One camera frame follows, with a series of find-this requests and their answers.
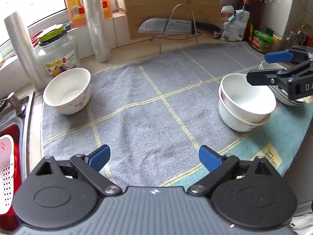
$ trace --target orange jug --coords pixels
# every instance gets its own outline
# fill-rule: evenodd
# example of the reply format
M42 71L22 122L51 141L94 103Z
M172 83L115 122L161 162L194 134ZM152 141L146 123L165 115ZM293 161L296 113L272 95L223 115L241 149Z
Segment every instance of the orange jug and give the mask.
M103 17L112 17L112 7L110 0L101 0L103 7ZM86 14L83 0L65 0L66 8L69 14L69 20L72 28L87 25Z

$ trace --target white colander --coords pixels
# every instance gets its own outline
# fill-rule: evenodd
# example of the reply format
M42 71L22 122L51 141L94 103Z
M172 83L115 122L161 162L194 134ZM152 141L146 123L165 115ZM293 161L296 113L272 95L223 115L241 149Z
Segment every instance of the white colander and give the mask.
M14 142L10 135L0 137L0 215L9 211L13 198Z

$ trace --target green lid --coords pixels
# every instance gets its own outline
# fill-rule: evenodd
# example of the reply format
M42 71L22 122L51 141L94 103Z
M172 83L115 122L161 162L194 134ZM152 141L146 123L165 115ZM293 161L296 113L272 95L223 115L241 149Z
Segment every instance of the green lid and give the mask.
M53 25L45 29L40 35L38 35L38 40L40 42L46 42L47 40L52 39L53 37L59 35L64 31L62 24Z
M262 32L262 31L259 31L259 30L254 30L253 31L253 34L263 40L266 40L268 42L272 42L273 41L273 37L268 35L267 33L265 32Z

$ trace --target cleaver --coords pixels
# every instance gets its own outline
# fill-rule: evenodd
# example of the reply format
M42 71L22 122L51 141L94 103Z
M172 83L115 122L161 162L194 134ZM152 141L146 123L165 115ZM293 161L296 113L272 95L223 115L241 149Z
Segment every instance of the cleaver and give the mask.
M169 19L167 18L150 18L144 21L138 29L139 33L158 33L163 34L165 26ZM221 28L209 23L196 22L196 29L208 32L220 32ZM166 34L195 34L193 21L171 19L168 23Z

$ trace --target floral patterned bowl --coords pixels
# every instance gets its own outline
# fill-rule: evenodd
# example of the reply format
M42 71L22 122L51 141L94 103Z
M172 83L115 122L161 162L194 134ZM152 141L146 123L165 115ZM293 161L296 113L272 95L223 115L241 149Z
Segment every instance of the floral patterned bowl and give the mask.
M44 102L62 114L74 114L86 106L90 99L90 72L74 68L62 72L47 85Z

